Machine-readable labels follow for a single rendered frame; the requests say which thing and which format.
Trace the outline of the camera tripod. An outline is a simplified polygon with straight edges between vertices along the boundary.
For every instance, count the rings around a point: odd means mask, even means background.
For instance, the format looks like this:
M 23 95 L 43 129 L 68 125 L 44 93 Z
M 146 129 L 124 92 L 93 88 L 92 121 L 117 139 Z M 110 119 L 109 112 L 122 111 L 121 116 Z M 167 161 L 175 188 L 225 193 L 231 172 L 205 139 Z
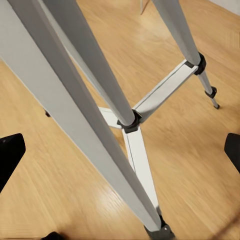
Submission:
M 220 106 L 179 0 L 152 2 L 184 61 L 133 108 L 76 0 L 0 0 L 0 58 L 140 219 L 151 240 L 173 240 L 140 124 L 192 75 L 213 106 Z M 109 108 L 97 106 L 71 58 Z M 110 127 L 122 130 L 128 158 Z

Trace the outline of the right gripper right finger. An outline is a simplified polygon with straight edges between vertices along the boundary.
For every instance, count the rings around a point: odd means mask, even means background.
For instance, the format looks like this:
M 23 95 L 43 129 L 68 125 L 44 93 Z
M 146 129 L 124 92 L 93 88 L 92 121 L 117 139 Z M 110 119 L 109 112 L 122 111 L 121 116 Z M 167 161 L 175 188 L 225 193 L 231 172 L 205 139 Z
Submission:
M 224 151 L 235 165 L 240 173 L 240 135 L 235 133 L 229 133 L 227 135 Z

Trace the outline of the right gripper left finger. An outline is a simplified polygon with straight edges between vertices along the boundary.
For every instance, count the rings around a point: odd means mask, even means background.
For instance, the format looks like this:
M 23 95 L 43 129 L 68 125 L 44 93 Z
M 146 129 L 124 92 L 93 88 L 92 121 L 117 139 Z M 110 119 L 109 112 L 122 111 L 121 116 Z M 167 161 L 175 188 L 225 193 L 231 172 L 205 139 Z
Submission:
M 26 152 L 21 133 L 0 138 L 0 193 Z

